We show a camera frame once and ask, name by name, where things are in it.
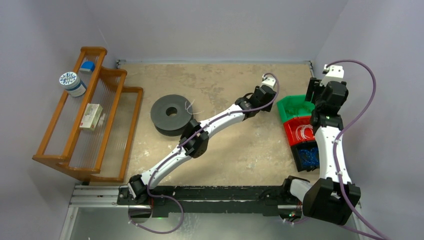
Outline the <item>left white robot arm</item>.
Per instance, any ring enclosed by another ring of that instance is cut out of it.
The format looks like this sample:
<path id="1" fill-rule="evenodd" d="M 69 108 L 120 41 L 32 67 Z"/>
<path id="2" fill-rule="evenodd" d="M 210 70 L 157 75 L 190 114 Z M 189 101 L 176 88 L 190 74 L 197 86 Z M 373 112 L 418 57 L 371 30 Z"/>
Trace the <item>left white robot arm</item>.
<path id="1" fill-rule="evenodd" d="M 260 111 L 270 112 L 279 90 L 262 84 L 251 95 L 238 98 L 228 109 L 208 119 L 192 119 L 183 131 L 178 145 L 149 170 L 132 176 L 127 183 L 128 197 L 138 205 L 154 195 L 154 189 L 167 175 L 183 163 L 199 158 L 208 149 L 209 140 L 220 131 L 254 117 Z"/>

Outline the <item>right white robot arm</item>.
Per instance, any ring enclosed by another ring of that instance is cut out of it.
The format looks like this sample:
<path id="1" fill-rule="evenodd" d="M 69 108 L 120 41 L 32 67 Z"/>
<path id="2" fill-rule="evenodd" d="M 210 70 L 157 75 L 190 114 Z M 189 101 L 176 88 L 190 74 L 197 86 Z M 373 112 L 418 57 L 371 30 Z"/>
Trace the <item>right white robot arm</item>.
<path id="1" fill-rule="evenodd" d="M 280 196 L 288 204 L 300 200 L 306 217 L 344 226 L 361 197 L 361 190 L 352 183 L 343 154 L 344 124 L 339 110 L 349 91 L 344 81 L 322 83 L 309 80 L 305 101 L 314 104 L 310 124 L 317 143 L 319 179 L 308 180 L 288 176 Z"/>

